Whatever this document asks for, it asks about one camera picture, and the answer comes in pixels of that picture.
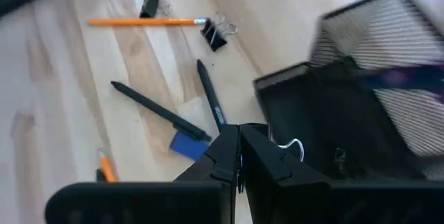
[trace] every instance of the blue eraser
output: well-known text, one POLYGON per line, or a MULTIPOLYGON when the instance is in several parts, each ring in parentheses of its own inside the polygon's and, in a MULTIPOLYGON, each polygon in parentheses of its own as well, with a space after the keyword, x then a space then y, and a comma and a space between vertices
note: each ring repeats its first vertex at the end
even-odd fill
POLYGON ((207 151, 208 143, 206 141, 192 139, 188 135, 177 131, 169 148, 193 159, 194 161, 197 161, 203 155, 203 153, 207 151))

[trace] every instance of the wooden floor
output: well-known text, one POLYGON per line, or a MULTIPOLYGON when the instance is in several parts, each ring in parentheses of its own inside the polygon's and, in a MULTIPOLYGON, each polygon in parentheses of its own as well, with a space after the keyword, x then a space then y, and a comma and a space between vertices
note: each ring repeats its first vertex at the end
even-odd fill
MULTIPOLYGON (((198 27, 92 28, 136 17, 143 0, 36 0, 0 19, 0 216, 43 223, 55 191, 92 181, 106 147, 123 181, 169 181, 192 161, 169 152, 175 130, 120 93, 129 84, 205 129, 217 129, 196 72, 207 66, 229 123, 264 122, 254 78, 307 59, 317 16, 355 0, 165 0, 171 17, 224 12, 239 34, 211 52, 198 27)), ((421 0, 443 15, 442 0, 421 0)), ((441 26, 444 18, 436 17, 441 26)), ((245 194, 237 223, 251 223, 245 194)))

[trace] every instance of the mesh pen holder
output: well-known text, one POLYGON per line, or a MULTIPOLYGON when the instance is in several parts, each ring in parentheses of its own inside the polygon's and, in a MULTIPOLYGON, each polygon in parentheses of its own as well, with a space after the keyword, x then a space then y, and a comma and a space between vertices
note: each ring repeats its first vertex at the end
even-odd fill
POLYGON ((351 74, 439 62, 443 36, 412 0, 362 0, 321 18, 309 62, 259 78, 255 89, 277 143, 298 138, 312 146, 307 163, 315 169, 332 177, 439 180, 444 105, 436 95, 370 89, 351 74), (345 154, 348 164, 338 162, 345 154))

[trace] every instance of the black pen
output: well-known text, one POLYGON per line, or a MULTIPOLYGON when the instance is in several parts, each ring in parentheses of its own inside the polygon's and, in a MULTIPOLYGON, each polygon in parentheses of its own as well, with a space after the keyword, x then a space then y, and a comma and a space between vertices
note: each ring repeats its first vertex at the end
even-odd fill
POLYGON ((192 123, 186 121, 182 117, 179 117, 178 115, 165 109, 164 107, 158 105, 151 99, 146 98, 144 95, 140 94, 139 92, 136 92, 135 90, 119 82, 111 81, 111 84, 112 86, 114 86, 114 88, 116 88, 116 90, 120 91, 121 93, 125 94, 132 100, 140 103, 141 105, 157 113, 159 116, 173 123, 173 127, 178 129, 180 132, 189 135, 191 138, 195 140, 205 140, 205 141, 211 140, 211 137, 207 135, 205 131, 196 127, 192 123))
POLYGON ((217 100, 216 92, 214 92, 213 85, 211 84, 210 77, 208 76, 207 69, 200 60, 197 60, 197 72, 199 73, 200 81, 202 82, 203 89, 208 98, 208 103, 210 103, 214 120, 216 120, 216 125, 220 132, 222 125, 226 124, 226 120, 223 116, 219 101, 217 100))

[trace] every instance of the binder clip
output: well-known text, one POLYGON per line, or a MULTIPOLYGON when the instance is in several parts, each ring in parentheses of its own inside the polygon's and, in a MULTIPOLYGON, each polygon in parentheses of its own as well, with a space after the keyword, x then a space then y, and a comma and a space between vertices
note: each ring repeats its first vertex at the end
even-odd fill
POLYGON ((226 24, 225 27, 222 27, 224 21, 225 16, 216 14, 213 20, 207 19, 205 27, 203 30, 200 30, 200 33, 202 33, 213 51, 227 44, 224 38, 225 36, 237 33, 237 27, 233 23, 226 24))
POLYGON ((140 18, 155 17, 156 13, 160 11, 163 15, 168 15, 171 12, 171 5, 160 6, 160 0, 144 0, 142 10, 140 11, 140 18))

